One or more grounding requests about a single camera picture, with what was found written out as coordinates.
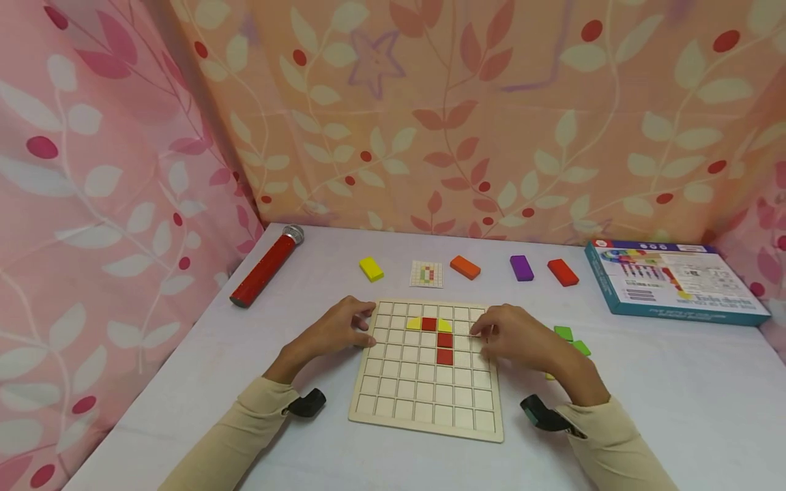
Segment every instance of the white tablecloth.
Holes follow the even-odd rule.
[[[784,488],[786,367],[755,328],[611,315],[579,247],[318,227],[304,227],[305,242],[249,310],[233,306],[230,293],[281,228],[268,229],[65,491],[155,489],[281,346],[345,295],[508,302],[570,326],[681,489]],[[457,254],[483,269],[477,279],[449,267]],[[518,254],[534,281],[516,282]],[[385,272],[373,284],[358,268],[369,255]],[[546,268],[554,258],[581,282],[560,286]],[[414,259],[442,262],[445,288],[411,288]],[[360,355],[303,370],[296,387],[319,387],[327,405],[290,420],[242,489],[591,489],[566,437],[533,428],[518,406],[532,393],[565,400],[542,374],[501,367],[505,442],[495,444],[350,422]]]

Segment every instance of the wooden grid board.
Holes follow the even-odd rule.
[[[380,299],[369,326],[349,419],[502,442],[497,367],[469,328],[485,306]]]

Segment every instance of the blue box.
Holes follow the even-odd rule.
[[[597,239],[584,252],[612,313],[747,326],[770,317],[710,246]]]

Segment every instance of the purple wooden block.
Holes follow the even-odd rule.
[[[535,278],[527,256],[510,256],[510,265],[518,281],[532,281]]]

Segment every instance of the toy microphone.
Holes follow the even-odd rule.
[[[305,235],[303,229],[297,225],[287,225],[281,236],[278,237],[273,247],[265,257],[254,266],[240,286],[230,296],[230,300],[238,307],[247,309],[254,302],[259,293],[270,283],[276,272],[284,264],[295,246],[303,242]]]

